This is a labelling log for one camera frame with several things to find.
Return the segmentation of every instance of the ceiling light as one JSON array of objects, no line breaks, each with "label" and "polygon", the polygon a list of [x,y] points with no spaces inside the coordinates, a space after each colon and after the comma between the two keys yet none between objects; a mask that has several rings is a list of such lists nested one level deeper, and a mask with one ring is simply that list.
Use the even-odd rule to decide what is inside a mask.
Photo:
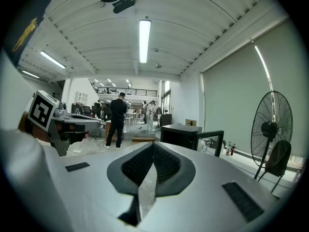
[{"label": "ceiling light", "polygon": [[39,78],[37,75],[31,74],[31,73],[29,73],[29,72],[27,72],[27,71],[23,71],[23,73],[25,73],[25,74],[27,74],[27,75],[34,76],[34,77],[36,77],[36,78]]},{"label": "ceiling light", "polygon": [[53,59],[51,56],[47,55],[45,52],[41,52],[41,55],[43,55],[44,57],[46,57],[47,59],[49,59],[50,61],[52,61],[53,63],[55,63],[56,65],[58,65],[59,67],[65,69],[66,67],[62,64],[60,64],[58,61],[56,61],[55,59]]},{"label": "ceiling light", "polygon": [[140,21],[140,63],[147,63],[150,26],[150,20]]}]

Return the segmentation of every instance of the black pants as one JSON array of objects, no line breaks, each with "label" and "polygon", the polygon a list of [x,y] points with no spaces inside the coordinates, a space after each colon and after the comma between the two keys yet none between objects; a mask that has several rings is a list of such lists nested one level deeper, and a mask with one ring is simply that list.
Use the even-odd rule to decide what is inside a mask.
[{"label": "black pants", "polygon": [[122,138],[122,131],[124,129],[124,121],[121,120],[116,120],[116,121],[112,121],[111,123],[111,127],[110,127],[110,131],[108,132],[108,136],[106,139],[106,146],[111,146],[111,142],[112,142],[112,136],[114,135],[115,131],[117,130],[117,142],[116,142],[116,147],[120,148],[121,145],[121,138]]}]

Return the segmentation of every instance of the white wall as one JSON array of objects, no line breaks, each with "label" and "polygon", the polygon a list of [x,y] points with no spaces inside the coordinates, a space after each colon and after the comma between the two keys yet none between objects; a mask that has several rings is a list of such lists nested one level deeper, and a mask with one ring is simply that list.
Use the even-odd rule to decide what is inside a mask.
[{"label": "white wall", "polygon": [[200,109],[203,100],[200,98],[200,74],[194,73],[188,79],[175,83],[171,82],[171,114],[173,123],[185,124],[186,119],[196,120],[197,126],[203,126]]},{"label": "white wall", "polygon": [[66,102],[67,111],[70,113],[72,103],[75,103],[76,92],[85,93],[88,95],[87,106],[91,107],[99,100],[97,93],[93,90],[88,78],[67,79],[62,92],[62,102]]},{"label": "white wall", "polygon": [[[286,21],[255,41],[267,65],[274,90],[282,93],[293,113],[294,156],[305,157],[309,132],[308,56],[292,22]],[[269,85],[252,44],[204,73],[205,129],[224,130],[225,139],[251,153],[251,129]]]},{"label": "white wall", "polygon": [[39,80],[34,80],[32,78],[28,78],[24,75],[22,75],[25,79],[25,81],[30,85],[30,87],[33,90],[33,93],[35,93],[37,90],[43,90],[46,93],[52,95],[53,92],[56,93],[56,99],[60,100],[62,96],[62,90],[58,84],[47,84],[40,82]]},{"label": "white wall", "polygon": [[151,79],[134,79],[132,88],[158,90],[158,84],[155,84]]}]

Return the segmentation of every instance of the railing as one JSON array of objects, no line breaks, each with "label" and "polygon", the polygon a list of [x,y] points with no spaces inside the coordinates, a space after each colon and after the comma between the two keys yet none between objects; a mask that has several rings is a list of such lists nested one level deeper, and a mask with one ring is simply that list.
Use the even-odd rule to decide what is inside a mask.
[{"label": "railing", "polygon": [[151,96],[157,97],[157,90],[149,89],[135,89],[135,88],[120,88],[120,87],[98,87],[91,83],[91,86],[98,94],[117,94],[121,92],[126,95],[136,95],[136,96]]}]

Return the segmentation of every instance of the black fan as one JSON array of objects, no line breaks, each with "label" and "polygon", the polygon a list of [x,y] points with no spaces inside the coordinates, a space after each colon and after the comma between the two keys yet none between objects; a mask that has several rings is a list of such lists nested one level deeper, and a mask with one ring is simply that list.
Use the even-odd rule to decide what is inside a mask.
[{"label": "black fan", "polygon": [[284,148],[273,153],[272,150],[279,141],[290,143],[292,132],[293,116],[288,101],[277,91],[267,93],[256,110],[251,133],[251,153],[259,166],[255,179],[264,168],[265,161],[268,167],[281,161],[288,150],[286,144],[281,144]]}]

